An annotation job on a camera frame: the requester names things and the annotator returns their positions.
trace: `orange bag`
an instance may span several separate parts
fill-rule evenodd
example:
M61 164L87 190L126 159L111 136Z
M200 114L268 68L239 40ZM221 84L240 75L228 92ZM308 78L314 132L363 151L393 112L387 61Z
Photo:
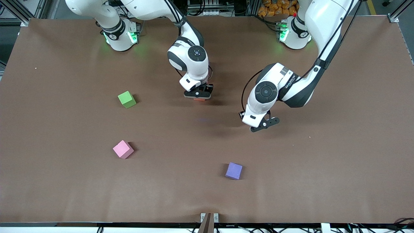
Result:
M264 17L266 15L267 15L267 7L260 7L259 12L258 12L258 16Z
M279 7L277 6L277 4L270 4L269 6L269 10L271 11L276 11Z
M280 8L278 8L276 11L275 11L275 15L280 15L282 13L282 7L280 7Z
M272 3L272 0L262 0L263 5L265 5L265 7L269 7L270 4Z
M289 15L293 15L295 13L297 13L296 7L289 7Z

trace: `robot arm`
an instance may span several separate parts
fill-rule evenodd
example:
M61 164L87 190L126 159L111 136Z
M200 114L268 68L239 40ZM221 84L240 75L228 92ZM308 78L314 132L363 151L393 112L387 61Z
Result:
M168 50L170 64L186 74L180 84L186 97L209 99L212 85L207 84L208 56L204 50L201 33L170 0L121 0L138 19L151 20L167 17L178 28L179 36ZM116 10L104 5L106 0L66 0L68 7L77 15L93 17L102 28L107 43L117 51L125 51L137 43L136 23L120 18Z
M137 43L137 24L121 19L116 10L102 0L66 0L66 5L77 15L94 18L102 28L106 42L116 51L126 51Z
M138 19L164 16L180 28L180 34L167 52L168 60L175 69L186 72L180 80L186 90L185 97L209 99L213 85L207 84L209 60L201 33L170 0L125 1L125 7Z
M358 0L314 0L305 15L305 25L318 46L318 59L309 73L300 77L280 63L266 66L251 91L243 122L252 131L266 129L278 123L277 118L264 119L277 100L289 107L306 105L321 76L328 68L342 40L342 19Z

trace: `cable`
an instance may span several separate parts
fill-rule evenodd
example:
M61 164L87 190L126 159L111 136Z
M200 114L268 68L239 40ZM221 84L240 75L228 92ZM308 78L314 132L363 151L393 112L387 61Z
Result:
M366 227L366 226L364 226L364 225L362 225L362 224L360 224L363 228L366 228L367 230L369 230L371 233L376 233L375 231L373 231L371 228L369 228L369 227Z
M176 68L174 68L176 71L177 71L177 73L181 76L181 77L183 77L183 75L176 69Z
M198 10L195 15L192 15L190 13L188 13L188 14L191 15L191 16L199 16L199 15L201 15L201 13L204 12L205 8L206 8L206 1L205 0L200 0L200 10Z
M260 72L262 72L263 70L257 72L255 75L253 75L249 81L247 81L246 85L243 88L243 92L241 93L241 107L243 108L243 112L246 111L246 109L244 109L244 103L243 103L243 97L244 97L244 91L246 90L247 85L249 85L250 81L256 76L258 75Z
M258 20L260 20L260 21L262 21L262 22L266 22L266 23L268 23L268 24L273 24L273 25L276 25L276 23L275 22L270 22L270 21L267 21L267 20L265 20L263 17L262 18L260 18L259 16L257 16L257 15L247 15L247 16L253 16L253 17L255 17L256 19L258 19Z
M168 3L169 2L168 0L164 0L164 2L165 2L165 4L167 4L168 8L170 9L171 13L173 14L174 19L176 20L176 23L180 22L179 21L180 17L178 15L177 10L174 7L173 7L174 10L171 8L172 6L170 6L170 4ZM181 27L178 28L178 36L180 36L180 35L181 35Z
M347 12L346 12L345 16L342 18L341 23L339 23L339 25L338 25L338 27L336 28L335 32L332 34L331 38L330 38L330 39L329 39L329 41L326 43L325 47L322 49L321 53L320 53L320 54L319 54L319 56L318 56L318 59L320 59L320 58L321 58L321 56L322 56L323 52L325 52L325 50L326 50L326 48L328 47L329 43L333 40L333 38L335 37L336 33L337 33L337 32L338 32L338 30L341 28L342 24L343 24L343 23L344 23L344 21L345 21L346 16L349 14L349 12L350 12L350 11L351 11L351 9L352 9L352 5L353 5L353 4L354 4L354 0L352 0L352 1L351 1L351 4L349 5L349 8L348 8L348 10L347 10Z
M279 32L279 31L277 31L277 30L275 30L275 29L271 28L271 27L267 24L267 22L266 22L266 20L265 20L265 19L263 19L263 22L265 23L265 25L267 26L267 28L269 28L272 32Z
M96 231L96 233L103 233L104 232L104 227L100 226L98 227L98 230Z
M119 2L118 2L118 1L116 1L116 0L115 0L115 2L116 2L116 4L119 6L119 8L121 8L121 10L124 12L125 17L128 17L128 13L127 13L127 12L125 12L124 8L122 8L122 7L121 7L121 4L119 4Z
M213 77L213 68L211 68L211 66L209 65L208 66L208 68L211 70L211 75L210 75L210 77L208 77L208 79L207 80L210 80L211 79L211 77ZM174 68L176 71L177 71L177 73L181 76L181 77L183 77L183 75L180 73L180 71L178 70L178 69L176 69L176 68Z
M395 222L394 224L401 224L401 223L403 223L405 221L408 221L408 220L414 220L414 218L405 218L405 219L402 219L402 220L400 220L398 222Z
M208 68L211 70L211 75L210 75L210 77L208 77L207 80L210 80L210 78L213 77L213 68L211 68L210 65L208 65Z
M359 8L361 7L362 0L359 0L359 1L360 1L360 2L359 2L359 6L358 6L358 8L357 8L357 10L356 10L356 12L355 12L355 15L353 16L353 18L352 18L352 20L351 20L351 23L349 24L349 26L348 26L348 28L347 28L347 30L346 30L346 32L345 32L345 34L344 34L344 36L343 36L343 38L342 38L341 42L339 43L339 46L341 46L342 42L344 41L345 37L347 36L347 33L348 33L349 29L351 28L351 25L352 25L352 23L353 23L353 21L354 21L354 19L355 19L355 17L356 17L356 14L358 13ZM347 10L347 13L345 14L345 17L343 17L343 19L342 19L341 23L338 25L338 27L336 28L336 30L335 30L335 32L334 32L334 34L332 34L331 38L330 38L330 39L329 39L329 41L326 43L325 47L322 49L321 53L319 54L319 56L318 56L318 58L317 58L316 60L318 60L318 59L320 59L320 58L321 58L321 56L322 56L323 52L325 52L325 50L326 50L326 48L328 47L329 43L332 41L332 39L335 37L335 34L336 34L336 33L338 32L338 30L341 28L342 24L343 24L343 23L344 23L344 21L345 21L346 16L349 14L349 12L350 12L350 11L351 11L351 9L352 9L352 5L353 5L353 4L354 4L354 0L352 0L352 1L351 1L351 4L349 5L349 8L348 8L348 10ZM299 78L297 81L299 81L299 80L301 80L302 78L306 77L306 76L309 74L309 72L313 69L313 67L314 67L314 65L313 65L311 68L309 68L309 70L308 70L308 71L306 71L306 73L305 73L304 75L302 75L302 76L301 76L301 78Z

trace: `foam cube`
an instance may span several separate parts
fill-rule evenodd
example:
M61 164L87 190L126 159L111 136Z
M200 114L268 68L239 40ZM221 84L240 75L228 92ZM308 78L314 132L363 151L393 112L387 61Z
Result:
M129 91L126 91L118 96L119 101L121 101L121 104L125 108L130 108L137 104L134 97L129 93Z
M113 151L115 151L118 157L126 159L128 156L132 154L132 152L134 152L134 149L132 149L128 143L122 140L120 143L118 143L118 145L116 145L113 148Z
M240 179L241 169L243 166L235 163L230 163L226 172L226 176L231 179Z

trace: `wire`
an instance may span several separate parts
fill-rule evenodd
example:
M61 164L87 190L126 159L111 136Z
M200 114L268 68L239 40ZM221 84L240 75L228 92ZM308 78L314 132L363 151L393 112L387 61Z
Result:
M96 231L96 233L103 233L104 232L104 227L100 226L98 227L98 230Z
M211 77L213 77L213 68L211 68L211 66L209 65L208 66L208 68L211 70L211 75L210 75L210 77L208 77L208 79L207 80L210 80L211 79ZM178 70L178 69L176 69L176 68L174 68L176 71L177 71L177 73L181 76L181 77L183 77L183 75L180 73L180 71Z
M119 2L118 2L118 1L116 1L116 0L115 0L115 2L116 2L116 4L119 6L119 8L121 8L121 10L124 12L125 17L128 17L128 13L124 10L124 8L122 8L121 4L119 4Z
M403 223L405 221L408 221L408 220L414 220L414 218L405 218L405 219L402 219L402 220L400 220L398 222L395 222L394 224L401 224L401 223Z
M243 108L243 112L246 111L246 109L244 109L244 103L243 103L243 97L244 97L244 91L246 90L247 85L249 85L250 81L256 76L258 75L260 72L262 72L263 70L257 72L255 75L253 75L249 81L247 81L246 85L243 88L243 92L241 93L241 107Z
M360 1L360 2L359 2L359 6L358 6L358 8L356 9L355 15L353 16L353 18L352 18L352 20L351 20L351 23L349 24L349 26L348 26L347 30L345 31L345 34L344 34L344 36L342 37L342 40L341 40L341 42L339 43L339 46L341 46L342 42L344 41L345 37L347 36L348 31L349 31L349 29L351 28L352 23L354 22L354 19L355 19L355 17L356 17L356 14L358 13L359 8L361 7L362 0L359 0L359 1ZM329 45L329 43L332 41L332 39L335 37L335 34L336 34L336 33L338 32L338 30L341 28L342 24L343 24L343 23L344 23L344 21L345 21L346 16L349 14L349 12L350 12L350 11L351 11L351 9L352 9L352 5L353 5L353 4L354 4L354 0L352 0L351 4L349 5L349 8L348 8L348 10L347 10L347 13L346 13L346 14L345 14L345 16L343 17L343 19L342 19L341 23L340 23L340 24L338 25L338 27L336 28L336 30L335 30L335 32L334 32L334 34L332 34L331 38L330 38L330 39L329 39L329 41L326 43L325 47L322 49L322 52L319 54L319 56L318 56L317 60L321 58L321 56L322 56L323 52L324 52L324 51L325 51L325 49L328 47L328 45ZM312 66L311 68L309 68L309 70L308 70L308 71L306 71L306 73L305 73L304 75L302 75L302 76L301 76L301 78L299 78L297 81L299 81L299 80L301 80L302 78L306 77L306 76L309 74L309 72L313 69L313 67L314 67L314 66Z
M174 19L176 20L176 23L178 23L179 22L179 19L180 19L180 17L179 17L179 15L178 15L178 12L177 12L177 10L174 8L174 10L171 8L172 6L170 6L170 4L168 3L169 1L168 0L164 0L164 2L165 2L165 4L167 4L167 6L168 6L168 8L170 9L170 11L171 11L171 13L173 14L173 16L174 16ZM181 35L181 27L179 27L178 28L178 36L180 36Z
M183 77L183 75L176 69L176 68L174 68L176 71L177 71L177 73L181 76L181 77Z
M368 229L371 233L376 233L375 231L373 231L371 228L369 228L369 227L366 227L366 226L364 226L364 225L362 225L362 224L360 224L363 228L366 228L366 229Z
M329 43L333 40L333 38L335 37L336 33L337 33L337 32L338 32L338 30L341 28L342 24L343 24L343 23L344 23L344 21L345 21L346 16L349 14L349 12L350 12L350 11L351 11L351 9L352 9L352 5L353 5L353 4L354 4L354 0L352 0L352 1L351 1L351 4L349 5L349 8L348 8L348 10L347 10L346 14L345 14L345 15L344 15L344 17L342 18L341 23L338 25L338 27L336 28L335 32L332 34L331 38L329 38L329 41L326 43L325 47L322 49L321 53L319 54L318 59L320 59L320 58L321 58L321 56L322 56L323 52L325 52L325 50L326 50L326 48L328 47Z
M204 12L205 8L206 8L206 1L205 0L200 0L200 10L198 10L195 15L192 15L190 13L188 13L188 14L191 15L191 16L199 16L199 15L201 15L201 13Z
M211 68L211 66L210 66L210 65L208 66L208 68L211 70L211 75L210 75L210 77L208 77L208 79L207 79L207 80L210 80L210 79L211 79L211 77L213 77L213 68Z
M265 20L264 18L260 18L259 16L257 16L257 15L247 15L247 16L253 16L253 17L255 17L256 19L258 19L258 20L260 20L260 21L262 21L262 22L266 22L266 23L268 23L268 24L273 24L273 25L276 25L276 23L275 22L270 22L270 21L267 21L267 20Z

